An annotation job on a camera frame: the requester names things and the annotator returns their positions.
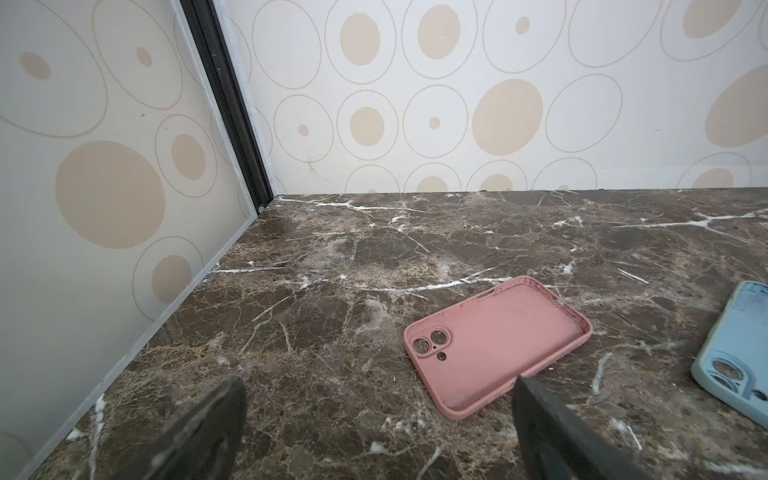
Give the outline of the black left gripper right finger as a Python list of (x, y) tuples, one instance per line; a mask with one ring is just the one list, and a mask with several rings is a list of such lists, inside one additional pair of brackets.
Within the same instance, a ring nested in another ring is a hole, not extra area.
[(528, 478), (650, 477), (538, 380), (518, 378), (511, 392), (511, 405)]

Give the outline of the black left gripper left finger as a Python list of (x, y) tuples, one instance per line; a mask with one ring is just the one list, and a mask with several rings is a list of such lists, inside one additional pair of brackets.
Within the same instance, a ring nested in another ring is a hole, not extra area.
[(130, 463), (115, 479), (228, 479), (246, 425), (243, 380), (223, 381)]

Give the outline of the light blue phone case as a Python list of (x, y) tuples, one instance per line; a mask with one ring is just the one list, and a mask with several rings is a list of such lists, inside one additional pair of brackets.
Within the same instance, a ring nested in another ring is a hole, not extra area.
[(767, 427), (767, 286), (737, 285), (691, 366), (708, 393)]

